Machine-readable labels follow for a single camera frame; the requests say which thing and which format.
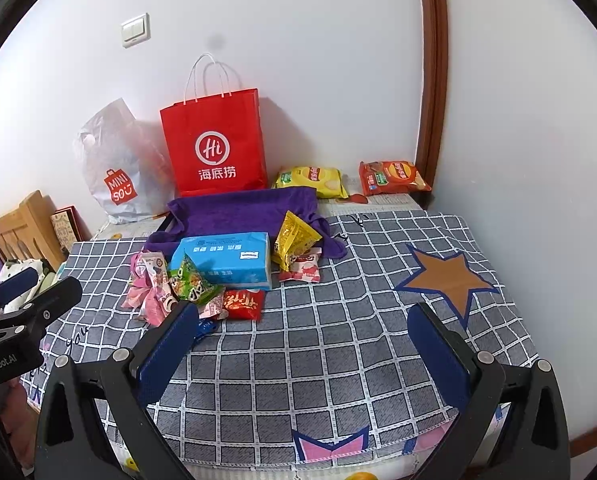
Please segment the yellow snack packet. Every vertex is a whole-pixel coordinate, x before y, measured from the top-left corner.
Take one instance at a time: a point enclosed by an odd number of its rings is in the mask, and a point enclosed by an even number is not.
[[[281,270],[290,270],[297,257],[305,254],[322,236],[292,211],[285,213],[285,220],[274,242],[272,260]]]
[[[319,198],[348,198],[341,182],[341,172],[336,168],[298,166],[278,174],[273,187],[307,186],[317,190]]]

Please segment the light switch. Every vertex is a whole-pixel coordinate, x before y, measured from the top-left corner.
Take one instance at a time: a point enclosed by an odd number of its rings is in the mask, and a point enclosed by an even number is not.
[[[120,24],[120,39],[125,48],[149,40],[149,38],[147,12]]]

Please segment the wooden bed headboard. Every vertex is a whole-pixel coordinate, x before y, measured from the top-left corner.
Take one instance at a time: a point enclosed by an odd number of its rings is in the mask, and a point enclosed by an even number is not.
[[[18,208],[0,217],[0,257],[5,260],[45,258],[54,270],[66,260],[52,227],[40,191],[25,198]]]

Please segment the wooden door frame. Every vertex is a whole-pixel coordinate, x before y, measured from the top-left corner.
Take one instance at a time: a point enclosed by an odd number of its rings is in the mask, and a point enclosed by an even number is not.
[[[448,91],[448,3],[447,0],[421,0],[421,6],[423,93],[415,164],[423,179],[433,186],[441,150]]]

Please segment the tissue box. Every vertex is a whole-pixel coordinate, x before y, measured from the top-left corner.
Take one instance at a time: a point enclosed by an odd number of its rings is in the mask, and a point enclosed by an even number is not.
[[[168,270],[178,269],[187,254],[210,283],[227,288],[271,290],[270,238],[267,233],[183,238]]]

